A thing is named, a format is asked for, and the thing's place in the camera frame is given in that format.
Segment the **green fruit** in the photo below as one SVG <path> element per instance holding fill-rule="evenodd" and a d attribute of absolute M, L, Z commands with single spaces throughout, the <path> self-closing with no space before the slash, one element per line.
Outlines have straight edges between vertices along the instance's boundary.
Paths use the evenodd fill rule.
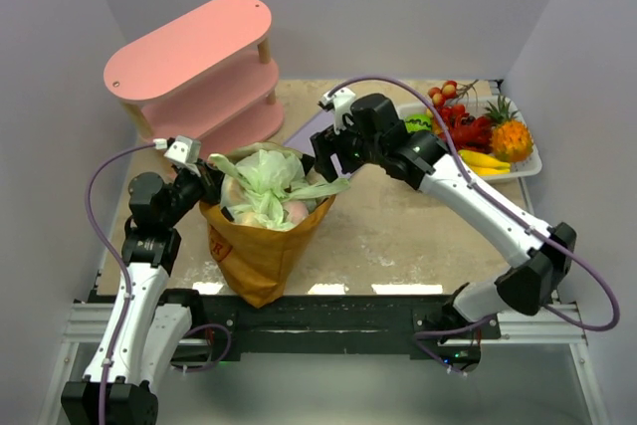
<path fill-rule="evenodd" d="M 431 130 L 431 118 L 424 113 L 416 113 L 405 118 L 405 126 L 407 131 L 430 131 Z"/>

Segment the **plastic bag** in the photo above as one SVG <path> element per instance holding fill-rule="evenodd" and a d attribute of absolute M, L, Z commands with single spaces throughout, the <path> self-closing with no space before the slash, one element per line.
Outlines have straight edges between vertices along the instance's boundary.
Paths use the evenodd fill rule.
<path fill-rule="evenodd" d="M 285 203 L 301 200 L 310 211 L 317 206 L 316 199 L 349 187 L 344 178 L 328 183 L 317 175 L 311 184 L 299 158 L 286 151 L 261 149 L 236 164 L 222 154 L 211 154 L 209 160 L 226 174 L 220 206 L 244 225 L 288 231 L 297 226 L 298 221 L 290 220 L 292 208 Z"/>

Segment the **pineapple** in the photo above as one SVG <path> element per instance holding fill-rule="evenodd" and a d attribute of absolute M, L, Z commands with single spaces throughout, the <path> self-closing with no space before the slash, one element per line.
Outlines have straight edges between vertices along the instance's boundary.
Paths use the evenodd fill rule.
<path fill-rule="evenodd" d="M 491 137 L 494 156 L 500 161 L 515 163 L 524 161 L 533 151 L 533 140 L 529 129 L 516 120 L 517 111 L 509 111 L 511 101 L 498 95 L 498 105 L 489 102 L 486 117 L 496 126 Z"/>

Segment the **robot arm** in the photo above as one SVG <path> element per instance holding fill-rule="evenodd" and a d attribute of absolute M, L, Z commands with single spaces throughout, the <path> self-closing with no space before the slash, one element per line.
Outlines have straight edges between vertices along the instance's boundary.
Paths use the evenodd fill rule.
<path fill-rule="evenodd" d="M 155 423 L 159 382 L 179 340 L 194 321 L 202 321 L 198 292 L 165 288 L 181 244 L 175 225 L 199 200 L 219 202 L 223 174 L 198 158 L 201 143 L 197 140 L 177 136 L 161 146 L 167 148 L 164 156 L 176 176 L 166 183 L 158 174 L 146 172 L 128 185 L 131 216 L 125 223 L 121 256 L 131 289 L 126 290 L 121 275 L 98 351 L 83 380 L 65 386 L 62 404 L 73 424 L 94 423 L 102 383 L 112 423 Z M 108 359 L 108 346 L 118 327 Z"/>
<path fill-rule="evenodd" d="M 575 231 L 565 223 L 553 228 L 522 210 L 471 172 L 468 183 L 447 144 L 428 131 L 409 133 L 393 103 L 381 94 L 359 100 L 349 89 L 326 95 L 319 105 L 334 112 L 334 125 L 312 137 L 316 169 L 328 181 L 337 178 L 331 157 L 343 173 L 365 163 L 380 165 L 389 176 L 436 197 L 478 230 L 503 255 L 509 268 L 493 279 L 468 284 L 451 298 L 450 306 L 430 325 L 457 328 L 507 309 L 533 316 L 546 304 L 568 272 L 563 254 L 530 234 L 519 223 L 479 194 L 475 186 L 546 237 L 572 251 Z"/>

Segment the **pink wooden shelf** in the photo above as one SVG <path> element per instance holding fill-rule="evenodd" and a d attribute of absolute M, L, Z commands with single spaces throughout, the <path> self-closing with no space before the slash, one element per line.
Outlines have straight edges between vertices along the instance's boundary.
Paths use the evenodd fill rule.
<path fill-rule="evenodd" d="M 106 87 L 128 103 L 160 100 L 263 41 L 271 25 L 260 0 L 212 0 L 115 52 Z"/>
<path fill-rule="evenodd" d="M 272 92 L 279 79 L 273 60 L 259 62 L 259 54 L 244 51 L 221 70 L 199 79 L 162 102 L 142 108 L 154 137 L 184 134 L 200 138 Z"/>
<path fill-rule="evenodd" d="M 263 141 L 281 128 L 283 119 L 284 110 L 279 102 L 268 105 L 265 100 L 259 101 L 201 138 L 200 156 L 207 159 L 210 153 L 228 153 Z"/>

